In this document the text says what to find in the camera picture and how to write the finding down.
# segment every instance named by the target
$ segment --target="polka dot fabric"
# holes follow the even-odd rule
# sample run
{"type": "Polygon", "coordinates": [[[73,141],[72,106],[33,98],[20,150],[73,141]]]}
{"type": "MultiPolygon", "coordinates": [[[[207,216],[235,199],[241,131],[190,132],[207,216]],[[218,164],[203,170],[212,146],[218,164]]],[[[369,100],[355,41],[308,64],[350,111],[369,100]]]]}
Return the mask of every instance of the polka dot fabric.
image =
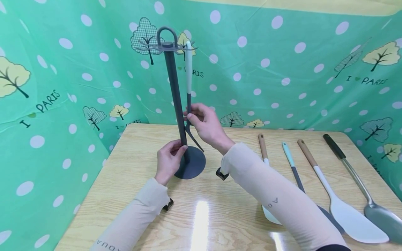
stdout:
{"type": "MultiPolygon", "coordinates": [[[[402,155],[390,151],[402,145],[400,15],[166,0],[23,6],[0,0],[0,107],[12,108],[0,109],[0,250],[54,250],[124,129],[177,124],[163,54],[139,49],[161,26],[195,41],[192,101],[223,126],[346,133],[402,198],[402,155]]],[[[183,53],[175,60],[184,109],[183,53]]]]}

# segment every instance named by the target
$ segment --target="left hand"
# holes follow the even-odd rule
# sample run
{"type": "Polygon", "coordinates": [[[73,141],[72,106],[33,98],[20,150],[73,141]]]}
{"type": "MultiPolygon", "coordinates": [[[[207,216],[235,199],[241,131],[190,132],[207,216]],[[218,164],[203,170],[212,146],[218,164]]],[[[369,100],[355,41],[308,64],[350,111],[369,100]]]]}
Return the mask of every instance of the left hand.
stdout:
{"type": "Polygon", "coordinates": [[[167,143],[158,151],[158,168],[155,179],[159,184],[167,185],[180,167],[181,157],[187,148],[186,145],[181,145],[180,139],[177,139],[167,143]]]}

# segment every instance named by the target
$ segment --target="beige arm sleeve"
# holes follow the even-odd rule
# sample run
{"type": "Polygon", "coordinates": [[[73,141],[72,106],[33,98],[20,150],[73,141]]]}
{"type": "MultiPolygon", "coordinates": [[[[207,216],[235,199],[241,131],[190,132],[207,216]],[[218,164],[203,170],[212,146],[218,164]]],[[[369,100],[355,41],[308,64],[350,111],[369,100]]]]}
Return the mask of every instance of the beige arm sleeve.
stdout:
{"type": "Polygon", "coordinates": [[[265,164],[243,143],[224,155],[221,172],[254,196],[292,234],[302,250],[346,246],[342,235],[297,186],[265,164]]]}
{"type": "Polygon", "coordinates": [[[170,202],[167,187],[149,179],[136,198],[95,241],[91,251],[132,251],[148,225],[170,202]]]}

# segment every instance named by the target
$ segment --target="round stand base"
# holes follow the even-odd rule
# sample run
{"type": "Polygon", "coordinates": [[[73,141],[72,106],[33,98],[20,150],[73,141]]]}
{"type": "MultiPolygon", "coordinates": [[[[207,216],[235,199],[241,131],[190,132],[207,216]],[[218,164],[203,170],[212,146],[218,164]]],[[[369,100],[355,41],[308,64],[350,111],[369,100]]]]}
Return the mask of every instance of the round stand base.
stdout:
{"type": "Polygon", "coordinates": [[[195,178],[205,168],[205,155],[200,149],[189,146],[187,152],[189,153],[190,161],[185,163],[183,157],[178,171],[174,174],[179,179],[189,180],[195,178]]]}

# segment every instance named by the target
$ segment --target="wooden table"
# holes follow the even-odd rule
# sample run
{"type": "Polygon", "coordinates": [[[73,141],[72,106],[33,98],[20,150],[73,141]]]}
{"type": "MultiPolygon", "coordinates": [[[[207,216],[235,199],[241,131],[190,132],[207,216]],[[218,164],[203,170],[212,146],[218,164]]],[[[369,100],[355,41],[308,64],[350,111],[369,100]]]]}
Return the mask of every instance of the wooden table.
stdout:
{"type": "MultiPolygon", "coordinates": [[[[335,193],[360,212],[366,199],[346,168],[332,153],[325,132],[225,128],[236,142],[244,142],[260,155],[257,135],[263,133],[271,165],[295,184],[281,143],[288,144],[306,193],[328,209],[329,197],[297,145],[304,139],[335,193]]],[[[329,135],[347,155],[374,200],[402,218],[402,203],[344,133],[329,135]]],[[[178,138],[177,126],[131,124],[124,131],[80,210],[56,250],[88,250],[120,211],[155,175],[156,152],[178,138]]],[[[162,211],[147,228],[134,250],[300,250],[283,226],[269,222],[261,204],[229,177],[215,171],[221,155],[196,136],[205,150],[207,164],[192,180],[173,178],[168,184],[173,207],[162,211]]],[[[391,243],[367,245],[344,235],[353,251],[402,250],[391,243]]]]}

